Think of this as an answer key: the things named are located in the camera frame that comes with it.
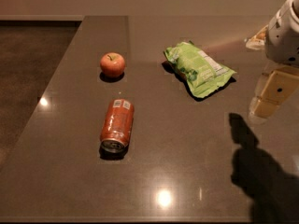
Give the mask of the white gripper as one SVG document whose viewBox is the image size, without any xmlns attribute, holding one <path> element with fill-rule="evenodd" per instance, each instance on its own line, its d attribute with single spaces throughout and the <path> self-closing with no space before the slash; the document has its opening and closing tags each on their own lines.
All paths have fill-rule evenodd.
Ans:
<svg viewBox="0 0 299 224">
<path fill-rule="evenodd" d="M 249 38 L 247 49 L 264 49 L 275 63 L 299 65 L 299 0 L 287 0 L 276 15 L 257 34 Z M 266 122 L 299 88 L 299 69 L 281 66 L 263 73 L 249 105 L 249 120 Z"/>
</svg>

